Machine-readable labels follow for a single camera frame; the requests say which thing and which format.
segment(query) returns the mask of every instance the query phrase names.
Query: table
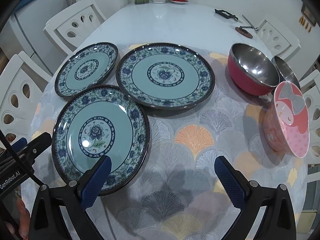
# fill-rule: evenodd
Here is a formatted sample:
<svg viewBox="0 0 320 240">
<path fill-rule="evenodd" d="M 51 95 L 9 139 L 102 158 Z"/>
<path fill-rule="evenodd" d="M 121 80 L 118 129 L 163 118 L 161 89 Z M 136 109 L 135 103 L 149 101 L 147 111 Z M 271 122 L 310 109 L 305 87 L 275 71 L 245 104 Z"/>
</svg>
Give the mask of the table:
<svg viewBox="0 0 320 240">
<path fill-rule="evenodd" d="M 201 54 L 212 66 L 216 85 L 212 95 L 187 111 L 147 109 L 151 141 L 143 167 L 124 188 L 98 197 L 87 212 L 105 239 L 219 240 L 237 217 L 214 172 L 217 156 L 224 155 L 248 180 L 265 187 L 284 183 L 296 220 L 306 194 L 307 165 L 303 159 L 275 153 L 266 143 L 261 122 L 268 107 L 265 98 L 244 94 L 226 70 L 233 43 L 244 42 L 272 57 L 256 36 L 249 40 L 234 30 L 239 23 L 196 4 L 128 5 L 97 28 L 79 47 L 114 43 L 123 57 L 138 43 L 172 42 Z M 33 118 L 28 139 L 52 128 L 65 101 L 46 87 Z M 107 79 L 116 85 L 115 71 Z M 35 174 L 50 187 L 65 183 L 55 170 L 51 149 L 36 160 Z M 37 192 L 29 180 L 22 196 L 31 211 Z M 248 235 L 252 239 L 264 208 Z M 78 239 L 68 221 L 74 239 Z"/>
</svg>

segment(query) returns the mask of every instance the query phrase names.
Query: bowl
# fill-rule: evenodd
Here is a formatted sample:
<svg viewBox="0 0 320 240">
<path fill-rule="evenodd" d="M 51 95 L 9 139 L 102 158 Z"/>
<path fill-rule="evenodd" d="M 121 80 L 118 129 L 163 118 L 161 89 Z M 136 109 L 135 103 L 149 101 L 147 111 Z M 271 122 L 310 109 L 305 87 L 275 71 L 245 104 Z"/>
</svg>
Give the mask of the bowl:
<svg viewBox="0 0 320 240">
<path fill-rule="evenodd" d="M 228 70 L 237 86 L 254 96 L 270 93 L 280 82 L 273 63 L 261 51 L 247 44 L 232 45 Z"/>
<path fill-rule="evenodd" d="M 283 59 L 281 59 L 278 56 L 275 56 L 272 58 L 272 63 L 275 65 L 276 69 L 279 72 L 280 82 L 290 81 L 293 84 L 295 84 L 299 88 L 299 90 L 301 90 L 296 75 L 294 74 L 290 66 Z"/>
<path fill-rule="evenodd" d="M 306 102 L 292 82 L 281 82 L 263 120 L 263 132 L 270 147 L 303 158 L 309 149 L 309 124 Z"/>
</svg>

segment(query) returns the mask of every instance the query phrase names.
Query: wall decoration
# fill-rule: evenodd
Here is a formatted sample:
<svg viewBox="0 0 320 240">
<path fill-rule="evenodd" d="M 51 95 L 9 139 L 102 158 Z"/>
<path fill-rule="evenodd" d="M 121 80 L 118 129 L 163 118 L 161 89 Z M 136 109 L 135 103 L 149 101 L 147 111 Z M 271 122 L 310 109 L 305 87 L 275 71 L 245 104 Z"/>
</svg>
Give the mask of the wall decoration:
<svg viewBox="0 0 320 240">
<path fill-rule="evenodd" d="M 309 9 L 306 7 L 305 4 L 303 4 L 301 11 L 302 11 L 302 13 L 305 15 L 305 17 L 307 17 L 307 19 L 309 20 L 309 22 L 310 22 L 313 26 L 316 26 L 316 24 L 317 24 L 316 19 L 313 17 L 313 15 L 311 14 L 311 12 L 309 11 Z"/>
</svg>

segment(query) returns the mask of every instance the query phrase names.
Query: white chair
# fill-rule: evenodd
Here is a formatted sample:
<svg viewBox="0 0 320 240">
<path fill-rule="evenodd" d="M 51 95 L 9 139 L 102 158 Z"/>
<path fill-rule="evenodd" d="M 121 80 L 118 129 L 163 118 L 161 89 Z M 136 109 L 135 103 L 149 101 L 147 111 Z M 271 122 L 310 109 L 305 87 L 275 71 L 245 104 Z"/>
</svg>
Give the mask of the white chair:
<svg viewBox="0 0 320 240">
<path fill-rule="evenodd" d="M 37 104 L 52 77 L 22 51 L 0 75 L 0 129 L 15 143 L 27 137 Z"/>
<path fill-rule="evenodd" d="M 257 35 L 273 56 L 279 56 L 286 62 L 301 48 L 297 36 L 272 15 L 266 16 Z"/>
<path fill-rule="evenodd" d="M 54 46 L 70 55 L 105 20 L 94 0 L 80 0 L 47 21 L 43 31 Z"/>
<path fill-rule="evenodd" d="M 309 116 L 310 146 L 305 159 L 308 164 L 320 164 L 320 72 L 314 70 L 299 84 Z M 320 180 L 320 172 L 307 176 L 307 182 L 316 180 Z"/>
</svg>

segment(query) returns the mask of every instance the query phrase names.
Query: bow design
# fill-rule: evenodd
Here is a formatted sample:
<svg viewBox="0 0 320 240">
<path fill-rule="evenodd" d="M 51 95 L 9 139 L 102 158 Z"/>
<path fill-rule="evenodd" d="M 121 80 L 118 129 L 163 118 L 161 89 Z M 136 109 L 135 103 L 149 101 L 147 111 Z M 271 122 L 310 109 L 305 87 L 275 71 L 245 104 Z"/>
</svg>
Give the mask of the bow design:
<svg viewBox="0 0 320 240">
<path fill-rule="evenodd" d="M 294 115 L 300 114 L 305 106 L 304 98 L 293 93 L 290 83 L 284 84 L 280 91 L 279 99 L 289 99 L 291 101 Z"/>
</svg>

